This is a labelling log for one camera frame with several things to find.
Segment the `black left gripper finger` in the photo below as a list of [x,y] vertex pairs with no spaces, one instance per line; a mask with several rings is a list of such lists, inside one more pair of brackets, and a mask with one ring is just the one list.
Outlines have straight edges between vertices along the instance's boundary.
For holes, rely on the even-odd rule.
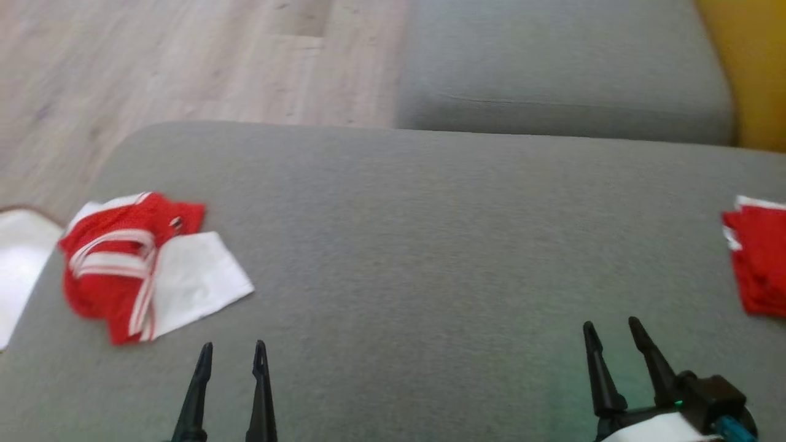
[[204,403],[211,378],[212,353],[212,343],[204,344],[200,350],[171,442],[207,442],[208,436],[203,425]]
[[252,362],[252,375],[255,378],[252,414],[245,433],[245,442],[278,442],[268,366],[266,344],[258,339]]

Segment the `red shorts with white stripes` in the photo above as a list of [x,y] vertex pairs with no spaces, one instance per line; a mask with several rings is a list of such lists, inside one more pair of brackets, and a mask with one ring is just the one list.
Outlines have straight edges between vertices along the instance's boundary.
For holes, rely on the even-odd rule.
[[786,204],[739,195],[722,224],[746,313],[786,319]]

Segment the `large grey sofa seat cushion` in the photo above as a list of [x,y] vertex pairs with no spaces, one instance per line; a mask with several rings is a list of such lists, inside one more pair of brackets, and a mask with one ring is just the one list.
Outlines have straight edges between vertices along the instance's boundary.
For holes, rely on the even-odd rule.
[[162,123],[115,149],[88,198],[144,191],[206,204],[256,292],[115,347],[66,305],[53,254],[0,356],[0,442],[168,440],[208,341],[209,442],[243,442],[258,339],[281,441],[592,442],[584,322],[629,406],[652,403],[631,316],[786,442],[786,321],[744,313],[721,224],[736,196],[786,201],[784,155]]

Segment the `white flat object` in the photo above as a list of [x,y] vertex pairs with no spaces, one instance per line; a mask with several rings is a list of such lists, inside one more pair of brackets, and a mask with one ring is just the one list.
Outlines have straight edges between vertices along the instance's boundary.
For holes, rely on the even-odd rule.
[[0,210],[0,353],[8,347],[63,230],[32,209]]

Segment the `red basketball jersey number 23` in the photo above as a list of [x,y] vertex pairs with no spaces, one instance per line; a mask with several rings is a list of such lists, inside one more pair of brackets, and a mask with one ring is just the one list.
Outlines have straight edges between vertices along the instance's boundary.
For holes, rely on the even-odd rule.
[[115,345],[154,341],[255,290],[204,204],[143,192],[89,202],[59,242],[64,297]]

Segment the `yellow upholstered panel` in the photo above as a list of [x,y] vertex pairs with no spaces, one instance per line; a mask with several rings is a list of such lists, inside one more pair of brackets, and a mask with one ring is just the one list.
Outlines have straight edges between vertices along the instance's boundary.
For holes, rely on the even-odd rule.
[[786,0],[695,0],[736,106],[736,142],[786,153]]

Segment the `small grey sofa cushion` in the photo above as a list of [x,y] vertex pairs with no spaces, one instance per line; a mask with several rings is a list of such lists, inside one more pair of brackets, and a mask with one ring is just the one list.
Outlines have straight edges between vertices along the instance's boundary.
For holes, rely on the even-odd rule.
[[399,128],[732,145],[695,0],[414,0]]

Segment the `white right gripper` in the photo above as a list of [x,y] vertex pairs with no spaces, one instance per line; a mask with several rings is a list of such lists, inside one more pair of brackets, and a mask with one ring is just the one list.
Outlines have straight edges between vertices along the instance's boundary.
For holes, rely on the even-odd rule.
[[676,405],[675,372],[652,341],[640,319],[629,317],[629,329],[644,356],[656,406],[627,409],[627,402],[612,379],[597,330],[590,321],[582,327],[586,345],[593,414],[598,417],[593,442],[716,442],[716,422],[726,409],[712,405]]

